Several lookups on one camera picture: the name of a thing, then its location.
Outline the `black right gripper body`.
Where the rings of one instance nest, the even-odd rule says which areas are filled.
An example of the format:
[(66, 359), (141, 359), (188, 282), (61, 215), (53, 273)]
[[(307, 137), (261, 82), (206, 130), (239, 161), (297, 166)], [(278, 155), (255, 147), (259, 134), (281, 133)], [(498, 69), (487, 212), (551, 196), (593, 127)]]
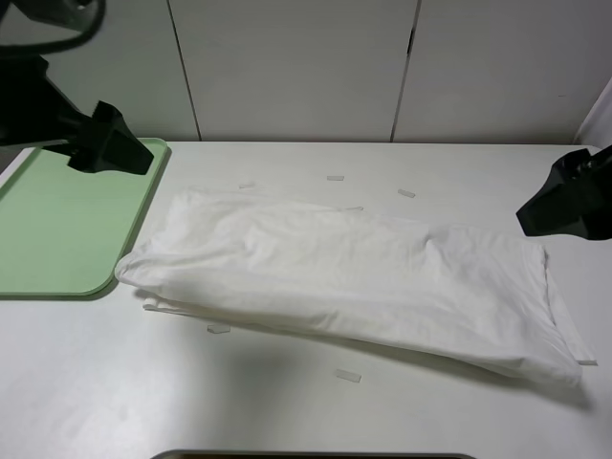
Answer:
[(609, 145), (591, 155), (580, 166), (580, 177), (590, 181), (602, 191), (611, 190), (611, 150)]

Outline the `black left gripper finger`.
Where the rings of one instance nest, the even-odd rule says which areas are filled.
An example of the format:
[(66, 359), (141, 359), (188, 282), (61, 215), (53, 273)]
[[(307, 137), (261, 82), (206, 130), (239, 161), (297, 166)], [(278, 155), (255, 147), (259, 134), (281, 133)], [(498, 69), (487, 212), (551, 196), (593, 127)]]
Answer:
[(153, 154), (132, 134), (122, 113), (103, 101), (80, 125), (68, 146), (68, 166), (84, 173), (145, 175), (153, 162)]

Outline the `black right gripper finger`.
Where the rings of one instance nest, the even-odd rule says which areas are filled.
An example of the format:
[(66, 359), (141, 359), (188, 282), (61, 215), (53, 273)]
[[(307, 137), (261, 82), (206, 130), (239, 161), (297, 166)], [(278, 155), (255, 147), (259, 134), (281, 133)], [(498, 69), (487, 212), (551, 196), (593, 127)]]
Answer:
[(591, 155), (594, 154), (582, 148), (552, 164), (542, 188), (516, 213), (525, 235), (611, 237), (611, 190), (602, 191), (580, 177), (580, 166)]

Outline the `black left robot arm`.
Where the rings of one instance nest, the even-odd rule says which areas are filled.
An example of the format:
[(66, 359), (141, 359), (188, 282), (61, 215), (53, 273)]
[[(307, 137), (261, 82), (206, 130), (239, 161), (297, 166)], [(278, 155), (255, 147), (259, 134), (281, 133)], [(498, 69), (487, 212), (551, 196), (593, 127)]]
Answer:
[(1, 145), (42, 146), (69, 158), (84, 173), (147, 173), (153, 154), (133, 135), (122, 113), (99, 101), (92, 116), (79, 111), (49, 80), (45, 55), (79, 48), (100, 31), (104, 1), (3, 1), (1, 16), (16, 7), (29, 20), (76, 35), (1, 47)]

